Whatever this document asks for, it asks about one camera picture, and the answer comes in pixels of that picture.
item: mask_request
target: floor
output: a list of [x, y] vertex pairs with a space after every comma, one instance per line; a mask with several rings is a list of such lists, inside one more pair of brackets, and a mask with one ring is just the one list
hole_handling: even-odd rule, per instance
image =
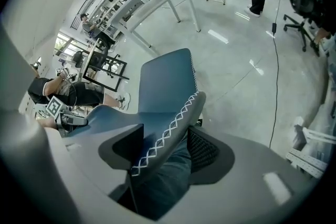
[[[160, 54], [188, 48], [192, 52], [198, 89], [207, 95], [203, 110], [204, 127], [244, 137], [269, 146], [276, 107], [277, 60], [272, 23], [279, 0], [266, 0], [260, 18], [239, 15], [250, 0], [226, 0], [226, 5], [193, 0], [202, 31], [195, 31], [186, 2], [173, 0], [181, 17], [163, 6], [148, 17], [137, 32]], [[280, 1], [275, 42], [279, 56], [278, 110], [271, 148], [284, 157], [291, 147], [288, 133], [296, 117], [312, 121], [323, 96], [324, 59], [310, 48], [302, 52], [296, 30], [283, 31], [283, 15], [298, 21], [289, 0]], [[221, 41], [208, 32], [212, 30]], [[128, 63], [118, 94], [131, 94], [128, 113], [138, 109], [140, 69], [151, 57], [129, 39], [122, 37], [115, 52]]]

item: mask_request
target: black cable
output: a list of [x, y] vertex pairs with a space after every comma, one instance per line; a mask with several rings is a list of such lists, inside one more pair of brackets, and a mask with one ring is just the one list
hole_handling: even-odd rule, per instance
[[274, 48], [275, 48], [275, 53], [277, 55], [277, 65], [278, 65], [278, 69], [277, 69], [277, 81], [276, 81], [276, 97], [275, 97], [275, 116], [274, 116], [274, 124], [273, 124], [273, 130], [272, 130], [272, 136], [271, 136], [271, 140], [269, 141], [269, 148], [271, 148], [271, 143], [272, 143], [272, 139], [273, 139], [273, 135], [274, 135], [274, 128], [275, 128], [275, 123], [277, 122], [277, 111], [278, 111], [278, 79], [279, 79], [279, 56], [278, 56], [278, 50], [277, 50], [277, 45], [275, 43], [275, 33], [277, 31], [277, 18], [278, 18], [278, 13], [279, 13], [279, 9], [280, 9], [280, 0], [278, 3], [278, 10], [277, 10], [277, 15], [275, 17], [275, 22], [272, 24], [272, 32], [273, 32], [273, 43], [274, 43]]

